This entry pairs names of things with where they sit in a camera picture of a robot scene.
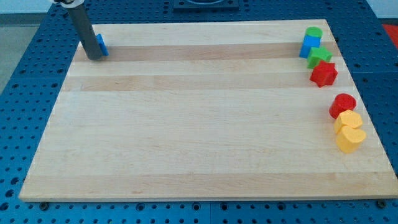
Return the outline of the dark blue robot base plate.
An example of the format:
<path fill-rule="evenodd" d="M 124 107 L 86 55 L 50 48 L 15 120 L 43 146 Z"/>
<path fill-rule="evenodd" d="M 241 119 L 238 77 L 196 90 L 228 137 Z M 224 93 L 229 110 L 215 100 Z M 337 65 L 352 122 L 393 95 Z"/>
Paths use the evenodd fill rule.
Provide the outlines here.
<path fill-rule="evenodd" d="M 174 0 L 174 11 L 239 9 L 238 0 Z"/>

